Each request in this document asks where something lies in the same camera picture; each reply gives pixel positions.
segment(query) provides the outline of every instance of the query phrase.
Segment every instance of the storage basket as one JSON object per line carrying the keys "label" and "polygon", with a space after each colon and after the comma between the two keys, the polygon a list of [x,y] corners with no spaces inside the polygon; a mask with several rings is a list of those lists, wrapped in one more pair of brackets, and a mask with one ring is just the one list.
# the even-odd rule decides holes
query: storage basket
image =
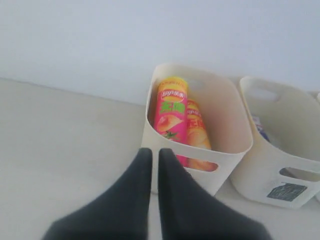
{"label": "storage basket", "polygon": [[[171,76],[179,76],[189,82],[192,98],[199,104],[214,150],[170,141],[154,130],[158,84]],[[213,73],[182,65],[166,63],[155,68],[147,96],[141,144],[153,152],[153,193],[158,192],[158,152],[162,148],[170,148],[177,155],[218,164],[218,168],[212,172],[185,168],[204,189],[215,194],[252,144],[246,110],[232,82]]]}
{"label": "storage basket", "polygon": [[232,184],[250,200],[299,208],[320,191],[320,105],[302,90],[254,77],[242,78],[238,88],[253,147],[231,174]]}

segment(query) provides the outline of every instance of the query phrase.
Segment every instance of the label sticker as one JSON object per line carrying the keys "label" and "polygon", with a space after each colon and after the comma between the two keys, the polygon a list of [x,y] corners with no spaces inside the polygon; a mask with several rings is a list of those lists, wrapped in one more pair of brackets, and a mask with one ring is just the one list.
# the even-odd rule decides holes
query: label sticker
{"label": "label sticker", "polygon": [[284,182],[268,194],[268,198],[292,202],[307,189],[306,186]]}

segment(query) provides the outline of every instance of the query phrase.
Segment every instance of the lay's chips can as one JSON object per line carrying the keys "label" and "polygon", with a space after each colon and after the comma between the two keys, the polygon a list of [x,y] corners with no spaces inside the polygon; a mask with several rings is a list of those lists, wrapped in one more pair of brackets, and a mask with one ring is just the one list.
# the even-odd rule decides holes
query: lay's chips can
{"label": "lay's chips can", "polygon": [[[187,101],[187,143],[193,147],[211,150],[211,144],[199,106],[193,99],[188,99]],[[213,162],[189,158],[187,167],[213,172],[218,168],[218,165]]]}
{"label": "lay's chips can", "polygon": [[[181,77],[164,79],[158,86],[154,129],[165,138],[181,144],[187,143],[188,83]],[[187,158],[177,155],[186,167]]]}

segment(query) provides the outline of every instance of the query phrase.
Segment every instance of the white floor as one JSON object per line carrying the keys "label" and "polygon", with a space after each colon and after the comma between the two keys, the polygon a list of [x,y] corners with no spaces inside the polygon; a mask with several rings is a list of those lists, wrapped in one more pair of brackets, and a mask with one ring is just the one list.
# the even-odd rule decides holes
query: white floor
{"label": "white floor", "polygon": [[[51,222],[104,192],[141,144],[144,107],[0,80],[0,239],[41,239]],[[320,203],[299,210],[246,200],[227,180],[216,197],[275,240],[320,236]],[[161,239],[157,196],[151,240]]]}

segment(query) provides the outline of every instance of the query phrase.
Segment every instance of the white wall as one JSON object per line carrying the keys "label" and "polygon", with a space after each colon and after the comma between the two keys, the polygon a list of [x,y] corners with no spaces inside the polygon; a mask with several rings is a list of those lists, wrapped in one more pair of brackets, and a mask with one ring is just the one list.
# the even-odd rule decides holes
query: white wall
{"label": "white wall", "polygon": [[0,77],[144,104],[177,62],[319,90],[318,0],[1,0]]}

